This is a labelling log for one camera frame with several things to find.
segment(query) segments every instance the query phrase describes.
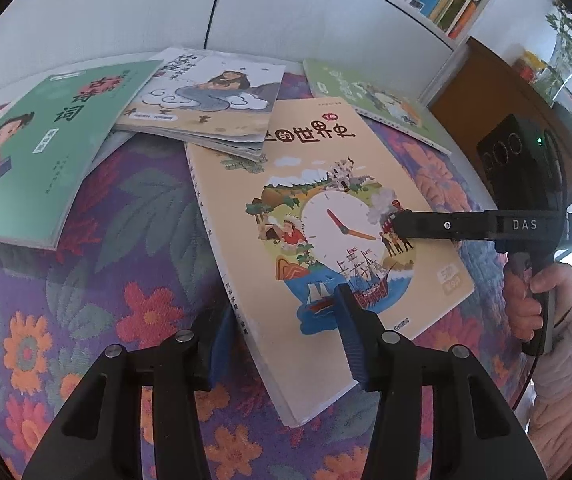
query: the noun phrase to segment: floral tablecloth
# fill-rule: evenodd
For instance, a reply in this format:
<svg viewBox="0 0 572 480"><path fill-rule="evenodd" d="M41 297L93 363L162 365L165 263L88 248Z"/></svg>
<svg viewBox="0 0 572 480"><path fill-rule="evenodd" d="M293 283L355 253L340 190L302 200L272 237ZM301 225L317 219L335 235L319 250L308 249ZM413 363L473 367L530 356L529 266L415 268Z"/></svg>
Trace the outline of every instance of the floral tablecloth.
<svg viewBox="0 0 572 480"><path fill-rule="evenodd" d="M281 99L311 97L287 74ZM368 121L435 210L475 210L446 156ZM520 346L501 298L503 261L491 244L464 243L476 291L416 340L460 343L514 396ZM137 135L84 181L56 253L0 244L0 453L19 478L64 400L107 345L158 344L189 327L202 292L220 279L205 237L183 145ZM301 428L284 428L242 340L229 372L196 396L213 478L358 479L378 395L358 388ZM432 403L424 399L420 476L429 469ZM152 391L141 407L143 477L156 478Z"/></svg>

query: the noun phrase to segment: children's book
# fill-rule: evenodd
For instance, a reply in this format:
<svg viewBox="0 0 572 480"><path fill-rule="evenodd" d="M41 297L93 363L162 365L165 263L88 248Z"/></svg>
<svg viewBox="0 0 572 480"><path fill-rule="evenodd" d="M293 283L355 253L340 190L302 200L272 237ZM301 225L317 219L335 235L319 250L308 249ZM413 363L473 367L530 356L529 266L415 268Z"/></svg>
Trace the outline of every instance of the children's book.
<svg viewBox="0 0 572 480"><path fill-rule="evenodd" d="M3 110L9 106L9 104L0 104L0 117L3 114ZM99 166L103 161L108 158L112 152L117 150L121 147L127 140L129 140L135 133L133 132L124 132L122 130L111 130L104 142L102 143L99 151L95 155L93 162L91 163L90 167L88 168L86 174L91 173L97 166Z"/></svg>
<svg viewBox="0 0 572 480"><path fill-rule="evenodd" d="M401 92L367 82L354 70L339 69L315 59L304 60L304 70L315 97L341 97L357 113L399 130L450 155L438 142L443 129L428 108Z"/></svg>
<svg viewBox="0 0 572 480"><path fill-rule="evenodd" d="M163 67L116 127L259 160L284 65L191 48L169 48L157 57Z"/></svg>
<svg viewBox="0 0 572 480"><path fill-rule="evenodd" d="M287 426L355 384L333 315L338 284L409 338L474 290L450 241L396 234L396 213L430 207L343 99L277 101L258 162L186 153L230 302Z"/></svg>
<svg viewBox="0 0 572 480"><path fill-rule="evenodd" d="M0 117L0 241L53 250L115 119L159 61L48 76Z"/></svg>

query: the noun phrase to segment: clock illustration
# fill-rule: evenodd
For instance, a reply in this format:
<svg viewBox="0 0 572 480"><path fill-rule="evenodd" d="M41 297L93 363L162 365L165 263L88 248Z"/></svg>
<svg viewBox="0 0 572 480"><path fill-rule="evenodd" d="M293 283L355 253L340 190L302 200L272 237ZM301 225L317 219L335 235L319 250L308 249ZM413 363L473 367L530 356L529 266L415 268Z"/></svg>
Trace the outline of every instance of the clock illustration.
<svg viewBox="0 0 572 480"><path fill-rule="evenodd" d="M381 226L367 219L368 205L342 190L325 190L304 205L301 221L320 263L343 272L364 254L380 262L386 251Z"/></svg>

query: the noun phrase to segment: sailing ship illustration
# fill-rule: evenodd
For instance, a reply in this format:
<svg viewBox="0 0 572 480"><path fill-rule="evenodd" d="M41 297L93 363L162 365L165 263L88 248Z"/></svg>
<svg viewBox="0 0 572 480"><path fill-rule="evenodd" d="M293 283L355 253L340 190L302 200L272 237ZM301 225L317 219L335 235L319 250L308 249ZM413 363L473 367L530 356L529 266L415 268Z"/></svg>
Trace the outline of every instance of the sailing ship illustration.
<svg viewBox="0 0 572 480"><path fill-rule="evenodd" d="M308 284L306 308L317 313L333 304L333 295L328 291L324 282Z"/></svg>
<svg viewBox="0 0 572 480"><path fill-rule="evenodd" d="M369 258L370 249L358 251L356 247L347 249L345 261L337 262L342 276L352 289L357 303L369 308L388 295L388 269Z"/></svg>

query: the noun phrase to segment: wooden furniture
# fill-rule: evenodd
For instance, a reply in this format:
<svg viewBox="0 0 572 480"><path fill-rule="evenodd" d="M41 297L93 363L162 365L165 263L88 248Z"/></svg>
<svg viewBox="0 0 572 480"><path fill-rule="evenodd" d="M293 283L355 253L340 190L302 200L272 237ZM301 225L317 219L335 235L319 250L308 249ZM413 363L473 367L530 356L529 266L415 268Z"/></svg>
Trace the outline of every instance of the wooden furniture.
<svg viewBox="0 0 572 480"><path fill-rule="evenodd" d="M463 66L430 105L432 113L487 186L477 156L477 143L507 115L530 119L553 132L562 150L568 203L572 203L572 138L566 127L546 101L504 60L474 38L469 38L466 46Z"/></svg>

